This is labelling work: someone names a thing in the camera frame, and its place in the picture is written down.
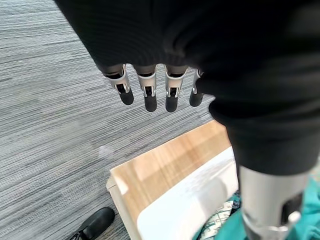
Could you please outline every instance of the black fabric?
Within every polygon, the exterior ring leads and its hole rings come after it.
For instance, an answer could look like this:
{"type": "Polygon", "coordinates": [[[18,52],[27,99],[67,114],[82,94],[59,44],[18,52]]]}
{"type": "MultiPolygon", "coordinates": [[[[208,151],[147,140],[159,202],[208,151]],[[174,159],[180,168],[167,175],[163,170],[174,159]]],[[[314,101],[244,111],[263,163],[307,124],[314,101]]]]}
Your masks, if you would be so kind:
{"type": "Polygon", "coordinates": [[[188,65],[238,164],[291,175],[320,146],[320,5],[311,0],[56,0],[100,69],[188,65]]]}

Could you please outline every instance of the teal fabric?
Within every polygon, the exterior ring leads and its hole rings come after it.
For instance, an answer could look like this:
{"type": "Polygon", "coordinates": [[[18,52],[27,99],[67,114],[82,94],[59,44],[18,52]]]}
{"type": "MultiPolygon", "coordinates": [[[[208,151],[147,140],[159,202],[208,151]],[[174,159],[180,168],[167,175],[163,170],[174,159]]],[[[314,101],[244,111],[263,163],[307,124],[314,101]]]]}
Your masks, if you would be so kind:
{"type": "MultiPolygon", "coordinates": [[[[220,228],[214,240],[244,240],[245,238],[241,211],[238,210],[220,228]]],[[[320,240],[320,186],[312,178],[304,193],[302,218],[287,240],[320,240]]]]}

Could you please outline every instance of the robotic hand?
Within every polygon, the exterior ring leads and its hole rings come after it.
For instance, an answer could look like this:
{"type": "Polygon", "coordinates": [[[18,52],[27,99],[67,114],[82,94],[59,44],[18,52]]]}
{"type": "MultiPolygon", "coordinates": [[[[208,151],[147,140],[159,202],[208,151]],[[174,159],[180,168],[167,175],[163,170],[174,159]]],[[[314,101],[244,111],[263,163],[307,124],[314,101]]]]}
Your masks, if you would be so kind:
{"type": "MultiPolygon", "coordinates": [[[[145,109],[148,112],[154,112],[157,109],[157,77],[156,65],[139,66],[133,65],[138,75],[140,87],[144,96],[145,109]]],[[[182,87],[184,76],[188,66],[165,66],[165,89],[166,99],[165,108],[172,113],[177,109],[179,92],[182,87]]],[[[126,73],[125,64],[116,64],[100,68],[111,86],[118,92],[122,102],[126,105],[131,105],[134,101],[134,96],[130,88],[129,79],[126,73]]],[[[193,88],[190,94],[190,105],[197,107],[201,104],[203,94],[197,92],[196,80],[200,78],[197,70],[193,78],[193,88]]]]}
{"type": "Polygon", "coordinates": [[[187,66],[190,104],[211,94],[238,166],[251,240],[284,240],[300,219],[320,147],[320,7],[312,0],[55,0],[107,82],[130,105],[134,66],[145,108],[157,107],[155,65],[166,65],[166,109],[187,66]]]}

